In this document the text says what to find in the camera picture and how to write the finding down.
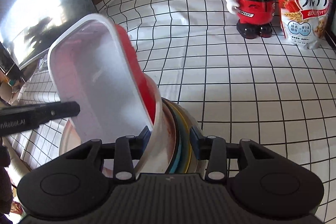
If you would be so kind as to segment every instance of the toy foot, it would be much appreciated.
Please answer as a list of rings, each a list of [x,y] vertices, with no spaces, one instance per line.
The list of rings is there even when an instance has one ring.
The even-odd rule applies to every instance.
[[[239,20],[237,22],[237,31],[245,39],[255,39],[258,37],[259,28],[257,25],[241,23]]]
[[[265,25],[260,25],[259,26],[259,36],[268,38],[272,36],[272,26],[271,24],[265,24]]]

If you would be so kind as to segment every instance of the checkered cloth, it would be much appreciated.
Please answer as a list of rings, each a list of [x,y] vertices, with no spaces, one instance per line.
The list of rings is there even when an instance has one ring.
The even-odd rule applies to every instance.
[[[325,195],[317,216],[336,223],[336,54],[326,41],[300,50],[280,17],[271,38],[243,39],[224,0],[104,0],[101,14],[123,26],[161,96],[179,103],[204,135],[249,138],[315,172]],[[59,100],[46,70],[21,91],[24,103]],[[66,120],[11,137],[33,168],[53,159]],[[236,175],[236,160],[229,162]]]

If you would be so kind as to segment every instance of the toy hand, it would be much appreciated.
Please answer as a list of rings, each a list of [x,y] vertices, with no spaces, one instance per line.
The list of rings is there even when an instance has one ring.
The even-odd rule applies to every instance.
[[[226,7],[231,14],[236,15],[239,3],[237,2],[237,0],[226,0]]]

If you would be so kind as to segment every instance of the strawberry image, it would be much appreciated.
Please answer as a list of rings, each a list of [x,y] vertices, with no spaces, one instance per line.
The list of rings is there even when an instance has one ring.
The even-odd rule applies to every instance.
[[[279,0],[279,6],[280,6],[280,8],[285,8],[285,1],[286,0]]]
[[[284,7],[290,12],[298,12],[300,11],[299,7],[296,5],[294,0],[288,0],[284,3]]]

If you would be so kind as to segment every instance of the silver screw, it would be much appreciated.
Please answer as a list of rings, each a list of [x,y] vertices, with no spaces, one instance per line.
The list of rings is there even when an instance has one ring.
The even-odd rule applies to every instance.
[[[221,180],[225,177],[222,172],[214,171],[208,174],[208,178],[213,180]]]
[[[132,174],[130,172],[121,171],[115,175],[115,177],[119,180],[128,180],[132,178]]]

